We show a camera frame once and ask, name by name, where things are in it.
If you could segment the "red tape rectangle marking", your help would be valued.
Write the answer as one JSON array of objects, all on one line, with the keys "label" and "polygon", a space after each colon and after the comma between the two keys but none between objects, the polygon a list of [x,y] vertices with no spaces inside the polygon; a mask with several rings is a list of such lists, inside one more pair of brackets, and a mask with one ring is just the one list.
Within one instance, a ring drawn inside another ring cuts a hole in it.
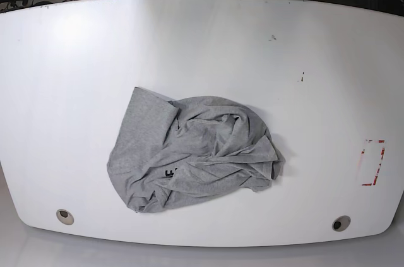
[{"label": "red tape rectangle marking", "polygon": [[366,139],[360,154],[357,179],[361,186],[374,186],[382,166],[386,141]]}]

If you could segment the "grey T-shirt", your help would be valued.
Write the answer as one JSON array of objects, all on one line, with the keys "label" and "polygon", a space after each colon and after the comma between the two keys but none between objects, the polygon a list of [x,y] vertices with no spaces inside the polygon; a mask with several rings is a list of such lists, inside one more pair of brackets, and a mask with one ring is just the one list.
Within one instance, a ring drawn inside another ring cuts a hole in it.
[{"label": "grey T-shirt", "polygon": [[245,105],[210,96],[167,101],[135,88],[107,172],[129,209],[160,213],[268,189],[284,161]]}]

